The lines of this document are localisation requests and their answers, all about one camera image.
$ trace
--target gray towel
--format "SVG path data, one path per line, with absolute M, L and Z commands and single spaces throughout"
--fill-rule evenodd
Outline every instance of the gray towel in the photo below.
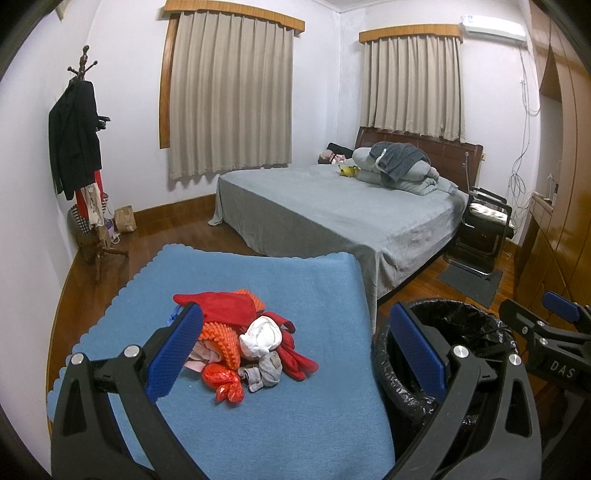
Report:
M 274 387 L 281 378 L 281 359 L 277 352 L 271 352 L 259 358 L 258 365 L 252 364 L 238 369 L 240 378 L 248 384 L 248 390 L 252 393 L 263 387 Z
M 371 148 L 369 155 L 376 160 L 379 159 L 376 166 L 382 173 L 382 184 L 389 188 L 395 188 L 394 184 L 406 175 L 416 162 L 424 160 L 431 164 L 427 154 L 410 143 L 378 142 Z

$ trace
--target bed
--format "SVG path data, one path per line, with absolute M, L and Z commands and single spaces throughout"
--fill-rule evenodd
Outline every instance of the bed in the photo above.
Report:
M 355 148 L 379 141 L 409 142 L 461 192 L 417 196 L 341 177 L 334 165 L 240 170 L 217 183 L 211 225 L 225 221 L 256 252 L 269 257 L 316 257 L 348 252 L 359 261 L 375 331 L 377 301 L 438 253 L 454 236 L 474 185 L 482 146 L 361 128 Z M 334 285 L 335 298 L 339 285 Z

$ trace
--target black jacket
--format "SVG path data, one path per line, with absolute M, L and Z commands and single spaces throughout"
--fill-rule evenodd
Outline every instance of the black jacket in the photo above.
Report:
M 92 83 L 72 80 L 49 112 L 49 159 L 57 193 L 72 200 L 74 191 L 95 182 L 100 170 L 96 135 L 95 89 Z

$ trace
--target white cloth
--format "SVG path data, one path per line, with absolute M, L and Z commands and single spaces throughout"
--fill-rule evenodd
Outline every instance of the white cloth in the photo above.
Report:
M 88 223 L 90 228 L 94 226 L 104 226 L 105 218 L 103 217 L 103 200 L 100 197 L 99 186 L 95 183 L 80 189 L 82 198 L 86 203 L 88 210 Z
M 240 335 L 242 356 L 254 360 L 268 355 L 281 345 L 281 329 L 269 317 L 257 318 L 244 335 Z
M 481 218 L 483 220 L 489 220 L 491 222 L 498 223 L 499 225 L 505 225 L 507 223 L 507 214 L 505 212 L 494 210 L 481 203 L 471 203 L 470 213 L 475 217 Z M 511 220 L 509 220 L 509 226 L 512 229 L 515 229 L 515 225 L 513 225 Z
M 214 364 L 222 361 L 222 353 L 215 342 L 211 340 L 198 340 L 185 362 L 185 367 L 201 372 L 207 364 Z

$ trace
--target red cloth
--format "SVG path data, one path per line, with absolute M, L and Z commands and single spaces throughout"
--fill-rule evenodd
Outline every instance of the red cloth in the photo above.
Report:
M 182 306 L 195 302 L 201 307 L 204 322 L 248 328 L 258 317 L 254 301 L 243 293 L 206 291 L 194 295 L 177 294 L 173 300 Z
M 296 331 L 296 327 L 289 320 L 286 320 L 280 315 L 273 312 L 265 312 L 271 320 L 273 320 L 281 329 L 281 345 L 277 347 L 277 353 L 281 359 L 283 371 L 291 378 L 302 381 L 306 379 L 306 374 L 313 374 L 318 370 L 318 364 L 309 358 L 300 355 L 296 352 L 296 344 L 294 342 L 292 333 Z
M 224 323 L 242 333 L 260 316 L 256 312 L 253 299 L 243 293 L 207 291 L 194 295 L 177 294 L 173 300 L 182 306 L 193 301 L 201 307 L 204 322 Z M 299 381 L 305 380 L 306 374 L 316 372 L 318 364 L 295 351 L 296 346 L 291 336 L 296 331 L 294 324 L 273 312 L 265 312 L 263 315 L 273 320 L 281 329 L 282 341 L 277 353 L 283 371 Z
M 95 172 L 95 182 L 99 186 L 100 199 L 104 200 L 105 191 L 103 190 L 103 180 L 100 177 L 100 170 L 96 170 Z M 76 190 L 76 206 L 78 207 L 78 213 L 80 216 L 83 218 L 88 218 L 88 208 L 86 207 L 86 202 L 84 201 L 81 190 Z

